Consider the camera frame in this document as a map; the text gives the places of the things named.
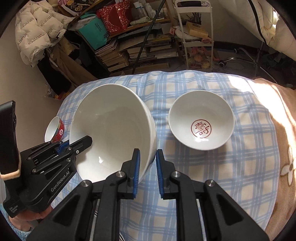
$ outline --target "wall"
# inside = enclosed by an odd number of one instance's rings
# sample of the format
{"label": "wall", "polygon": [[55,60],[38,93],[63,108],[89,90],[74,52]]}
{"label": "wall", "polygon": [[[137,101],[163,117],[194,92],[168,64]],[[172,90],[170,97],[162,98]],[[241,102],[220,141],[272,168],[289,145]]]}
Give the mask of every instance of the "wall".
{"label": "wall", "polygon": [[[170,5],[171,13],[174,14],[172,0],[167,1]],[[218,0],[209,1],[213,7],[214,41],[237,43],[256,48],[260,47],[261,41],[232,18]],[[210,15],[208,13],[202,14],[202,25],[210,32]]]}
{"label": "wall", "polygon": [[0,104],[16,102],[17,145],[20,151],[44,142],[47,125],[61,101],[45,98],[46,81],[36,67],[23,63],[15,43],[15,19],[0,38]]}

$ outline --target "brown blanket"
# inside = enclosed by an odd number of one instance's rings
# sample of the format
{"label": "brown blanket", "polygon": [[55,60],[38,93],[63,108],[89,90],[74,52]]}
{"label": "brown blanket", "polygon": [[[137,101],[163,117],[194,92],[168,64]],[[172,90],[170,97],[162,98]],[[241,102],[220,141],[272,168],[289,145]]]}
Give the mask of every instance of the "brown blanket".
{"label": "brown blanket", "polygon": [[254,82],[254,93],[270,112],[280,153],[276,203],[265,229],[270,240],[273,240],[296,208],[296,91],[265,79],[256,79]]}

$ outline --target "human hand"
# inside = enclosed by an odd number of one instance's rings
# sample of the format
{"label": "human hand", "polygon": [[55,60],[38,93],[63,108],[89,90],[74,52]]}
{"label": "human hand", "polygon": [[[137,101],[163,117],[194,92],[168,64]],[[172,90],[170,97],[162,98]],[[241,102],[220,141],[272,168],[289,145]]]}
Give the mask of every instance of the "human hand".
{"label": "human hand", "polygon": [[26,209],[14,218],[9,217],[9,220],[18,230],[28,232],[30,228],[33,227],[32,221],[44,219],[52,210],[53,208],[51,206],[41,213],[34,213],[31,210]]}

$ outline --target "bed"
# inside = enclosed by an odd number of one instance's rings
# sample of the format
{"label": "bed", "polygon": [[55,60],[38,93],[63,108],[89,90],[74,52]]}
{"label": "bed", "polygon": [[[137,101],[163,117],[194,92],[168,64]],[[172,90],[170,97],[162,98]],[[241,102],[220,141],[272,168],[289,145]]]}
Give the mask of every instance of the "bed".
{"label": "bed", "polygon": [[[93,88],[106,83],[127,86],[141,97],[156,124],[157,148],[163,149],[165,158],[174,162],[177,170],[194,180],[216,180],[270,240],[278,235],[296,204],[295,91],[264,79],[190,70],[111,77],[83,84],[64,100],[57,114],[65,124],[64,140],[69,138],[71,121],[81,100]],[[206,152],[178,142],[167,119],[177,97],[200,89],[223,97],[236,119],[230,140]],[[80,181],[76,174],[52,206]],[[160,198],[155,163],[139,184],[137,198],[122,201],[120,223],[125,240],[176,239],[175,202]]]}

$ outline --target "bottle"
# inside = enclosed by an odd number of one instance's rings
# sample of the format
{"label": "bottle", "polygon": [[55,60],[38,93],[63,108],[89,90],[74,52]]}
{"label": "bottle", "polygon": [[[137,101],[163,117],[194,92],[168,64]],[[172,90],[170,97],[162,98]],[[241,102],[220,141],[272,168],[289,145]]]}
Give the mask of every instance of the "bottle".
{"label": "bottle", "polygon": [[143,9],[142,9],[140,3],[139,3],[139,2],[134,2],[133,4],[134,4],[135,8],[137,9],[137,11],[138,11],[138,13],[139,13],[139,17],[140,17],[140,18],[145,17],[146,15],[144,14],[144,11],[143,11]]}
{"label": "bottle", "polygon": [[151,12],[151,16],[152,16],[152,18],[154,18],[155,14],[156,14],[156,11],[153,10],[153,11]]}
{"label": "bottle", "polygon": [[142,8],[142,10],[143,10],[145,16],[148,16],[148,14],[147,14],[147,12],[146,12],[146,10],[145,10],[145,8],[144,8],[144,6],[143,6],[143,4],[142,4],[141,2],[140,2],[140,5],[141,5],[141,8]]}
{"label": "bottle", "polygon": [[162,17],[162,18],[164,18],[165,17],[165,13],[164,13],[164,10],[163,10],[163,8],[160,10],[160,12],[159,12],[159,15],[158,15],[159,17]]}
{"label": "bottle", "polygon": [[153,17],[154,17],[153,14],[152,14],[153,9],[152,9],[152,7],[150,6],[149,3],[146,3],[146,4],[145,4],[145,9],[146,9],[146,12],[147,12],[147,14],[148,14],[148,17],[149,17],[149,18],[153,18]]}
{"label": "bottle", "polygon": [[165,17],[168,18],[168,10],[166,7],[163,8],[163,12],[165,14]]}
{"label": "bottle", "polygon": [[146,1],[145,0],[139,0],[139,3],[140,3],[140,5],[141,5],[141,8],[143,9],[143,12],[144,12],[144,14],[146,15],[146,16],[148,16],[148,13],[147,13],[147,11],[145,10],[145,4],[146,4]]}

